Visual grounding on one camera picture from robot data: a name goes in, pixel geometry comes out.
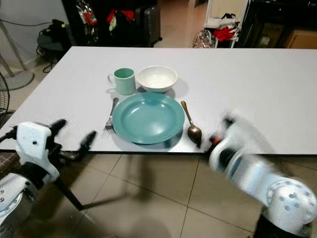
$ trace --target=suitcase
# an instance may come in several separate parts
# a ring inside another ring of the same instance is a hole
[[[157,41],[161,41],[160,36],[160,9],[159,6],[143,6],[135,11],[135,22],[143,27],[151,47]]]

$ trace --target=silver spoon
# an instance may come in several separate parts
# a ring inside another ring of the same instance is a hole
[[[202,131],[193,124],[192,119],[190,118],[190,115],[188,113],[187,110],[187,105],[185,101],[181,101],[181,104],[184,108],[184,111],[186,112],[187,118],[189,120],[190,123],[190,127],[187,130],[187,134],[189,136],[189,138],[196,143],[197,145],[200,145],[201,141],[202,141]]]

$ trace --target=tableware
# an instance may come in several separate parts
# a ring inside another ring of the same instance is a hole
[[[141,69],[137,81],[149,92],[165,93],[177,81],[177,73],[170,67],[153,65]]]
[[[189,120],[189,123],[190,123],[190,127],[188,128],[187,130],[187,134],[189,136],[189,138],[195,143],[195,144],[200,144],[201,141],[202,141],[202,131],[193,124],[193,121],[188,113],[188,110],[187,110],[187,105],[186,105],[186,102],[185,101],[182,101],[181,102],[183,108],[184,108],[184,111],[186,112],[186,115],[187,115],[187,118]]]
[[[108,75],[108,81],[121,95],[129,95],[135,92],[134,71],[130,68],[119,68],[113,75]]]
[[[112,108],[111,108],[111,112],[110,112],[110,116],[109,119],[107,120],[105,127],[104,127],[104,132],[108,131],[108,132],[112,132],[113,131],[113,125],[112,125],[112,113],[113,110],[115,108],[115,106],[117,105],[119,99],[118,98],[114,98],[112,101]]]
[[[115,132],[139,144],[155,144],[175,136],[184,124],[182,107],[159,93],[141,93],[121,102],[114,110]]]

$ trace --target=floor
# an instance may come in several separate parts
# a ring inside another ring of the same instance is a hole
[[[163,41],[155,47],[191,47],[202,28],[206,7],[188,10],[186,0],[163,1]],[[33,70],[35,79],[30,85],[11,92],[12,110],[43,80],[44,66]],[[317,193],[314,159],[276,162]],[[258,202],[197,156],[94,155],[65,168],[62,178],[85,209],[76,210],[49,185],[17,237],[247,238],[261,211]],[[317,238],[317,228],[313,231],[312,237]]]

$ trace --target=green mug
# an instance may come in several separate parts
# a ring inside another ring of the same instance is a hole
[[[135,92],[134,71],[130,68],[119,68],[113,75],[108,75],[108,81],[121,95],[129,95]]]

